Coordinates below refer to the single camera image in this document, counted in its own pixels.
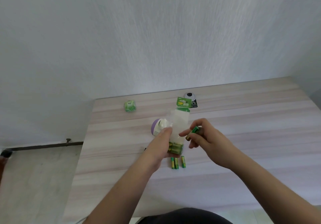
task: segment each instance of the green battery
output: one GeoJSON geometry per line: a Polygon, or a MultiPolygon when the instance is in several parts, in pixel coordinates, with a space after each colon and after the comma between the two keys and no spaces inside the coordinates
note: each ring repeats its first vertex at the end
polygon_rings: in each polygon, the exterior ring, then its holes
{"type": "Polygon", "coordinates": [[[183,152],[183,146],[184,146],[183,144],[177,144],[177,143],[170,142],[169,147],[168,147],[168,152],[181,155],[183,152]]]}
{"type": "MultiPolygon", "coordinates": [[[[200,130],[199,126],[195,126],[195,128],[190,132],[190,133],[197,133],[200,130]]],[[[191,137],[189,136],[189,134],[186,136],[186,140],[190,141],[191,137]]]]}
{"type": "Polygon", "coordinates": [[[175,161],[175,169],[179,169],[179,161],[177,160],[177,158],[174,158],[175,161]]]}
{"type": "Polygon", "coordinates": [[[172,169],[175,169],[174,157],[171,157],[172,169]]]}
{"type": "Polygon", "coordinates": [[[182,158],[182,167],[186,168],[185,157],[182,156],[181,158],[182,158]]]}

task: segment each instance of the table surface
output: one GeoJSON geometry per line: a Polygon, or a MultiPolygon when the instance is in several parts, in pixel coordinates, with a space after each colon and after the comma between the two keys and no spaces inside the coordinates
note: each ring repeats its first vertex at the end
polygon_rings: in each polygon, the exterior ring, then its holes
{"type": "MultiPolygon", "coordinates": [[[[196,95],[190,122],[207,118],[239,149],[313,204],[321,204],[321,111],[291,78],[165,91],[95,101],[64,221],[88,215],[153,139],[150,126],[176,107],[178,96],[196,95]],[[136,112],[123,104],[136,101],[136,112]]],[[[256,208],[258,202],[230,170],[199,147],[184,155],[186,168],[164,159],[133,217],[182,207],[205,210],[256,208]]]]}

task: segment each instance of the white wall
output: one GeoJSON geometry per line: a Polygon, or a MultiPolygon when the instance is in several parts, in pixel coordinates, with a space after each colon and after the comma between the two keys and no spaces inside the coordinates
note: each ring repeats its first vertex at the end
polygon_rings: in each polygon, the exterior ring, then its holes
{"type": "Polygon", "coordinates": [[[317,77],[317,54],[295,68],[321,37],[320,4],[0,0],[0,145],[82,141],[96,98],[317,77]]]}

